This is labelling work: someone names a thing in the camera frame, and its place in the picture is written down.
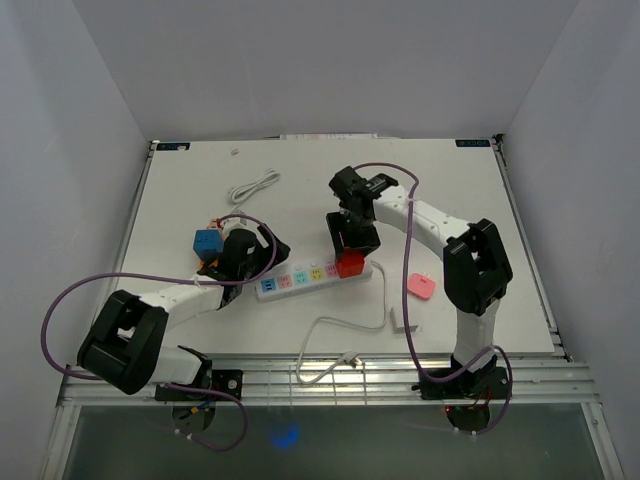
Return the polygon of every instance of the blue cube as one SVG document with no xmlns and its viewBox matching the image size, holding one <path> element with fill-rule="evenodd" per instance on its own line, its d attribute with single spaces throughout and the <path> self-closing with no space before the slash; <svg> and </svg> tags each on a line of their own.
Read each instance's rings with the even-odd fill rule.
<svg viewBox="0 0 640 480">
<path fill-rule="evenodd" d="M 193 239 L 193 251 L 203 262 L 209 260 L 214 253 L 221 252 L 224 240 L 219 230 L 197 230 Z"/>
</svg>

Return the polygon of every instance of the red block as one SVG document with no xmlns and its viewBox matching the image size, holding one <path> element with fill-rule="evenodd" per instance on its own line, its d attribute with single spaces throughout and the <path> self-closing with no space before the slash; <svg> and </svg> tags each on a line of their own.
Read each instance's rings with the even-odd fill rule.
<svg viewBox="0 0 640 480">
<path fill-rule="evenodd" d="M 349 278 L 360 275 L 364 270 L 364 255 L 359 250 L 346 249 L 342 259 L 336 262 L 340 278 Z"/>
</svg>

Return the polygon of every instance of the coiled white cable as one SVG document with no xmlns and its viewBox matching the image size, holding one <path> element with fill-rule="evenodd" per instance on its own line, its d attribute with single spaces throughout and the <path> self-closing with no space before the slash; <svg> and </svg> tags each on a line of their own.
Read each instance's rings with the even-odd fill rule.
<svg viewBox="0 0 640 480">
<path fill-rule="evenodd" d="M 233 210 L 236 210 L 240 205 L 246 202 L 251 195 L 256 193 L 258 190 L 263 190 L 273 185 L 278 180 L 280 180 L 280 174 L 273 168 L 268 168 L 253 182 L 240 185 L 239 187 L 230 188 L 227 194 L 227 199 L 229 200 L 229 203 L 235 205 Z"/>
<path fill-rule="evenodd" d="M 302 367 L 302 359 L 304 357 L 304 352 L 307 350 L 307 344 L 309 343 L 309 339 L 311 338 L 311 334 L 313 330 L 318 326 L 319 323 L 329 323 L 331 325 L 336 325 L 338 327 L 344 328 L 352 328 L 354 330 L 364 330 L 367 332 L 377 332 L 382 330 L 387 324 L 388 311 L 387 311 L 387 274 L 384 271 L 382 265 L 378 262 L 371 262 L 371 265 L 380 271 L 382 274 L 382 308 L 383 308 L 383 316 L 382 323 L 380 325 L 368 326 L 362 325 L 360 323 L 348 322 L 347 320 L 341 320 L 335 317 L 328 316 L 320 316 L 316 318 L 309 330 L 307 331 L 307 335 L 304 337 L 304 341 L 302 342 L 302 348 L 300 350 L 300 354 L 298 355 L 298 361 L 296 362 L 296 378 L 298 379 L 298 383 L 302 385 L 313 385 L 314 383 L 318 383 L 325 375 L 331 373 L 338 365 L 351 365 L 356 366 L 358 363 L 362 363 L 358 358 L 358 354 L 356 352 L 345 352 L 338 357 L 338 359 L 333 362 L 326 370 L 324 370 L 320 375 L 311 380 L 304 380 L 300 375 L 300 368 Z"/>
</svg>

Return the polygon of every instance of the blue light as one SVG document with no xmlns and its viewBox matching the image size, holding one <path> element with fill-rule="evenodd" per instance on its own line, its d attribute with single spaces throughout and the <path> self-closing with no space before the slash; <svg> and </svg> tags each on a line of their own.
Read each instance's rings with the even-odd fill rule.
<svg viewBox="0 0 640 480">
<path fill-rule="evenodd" d="M 271 444 L 280 449 L 293 446 L 298 441 L 298 437 L 298 425 L 296 424 L 291 425 L 287 430 L 269 434 Z"/>
</svg>

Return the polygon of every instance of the power strip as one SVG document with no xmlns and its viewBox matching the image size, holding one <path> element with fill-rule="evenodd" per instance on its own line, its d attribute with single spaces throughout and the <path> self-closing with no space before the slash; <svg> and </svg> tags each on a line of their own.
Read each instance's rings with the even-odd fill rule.
<svg viewBox="0 0 640 480">
<path fill-rule="evenodd" d="M 254 289 L 258 300 L 267 302 L 334 285 L 368 280 L 372 275 L 373 267 L 365 260 L 364 269 L 360 275 L 340 278 L 335 258 L 325 257 L 278 265 L 254 283 Z"/>
</svg>

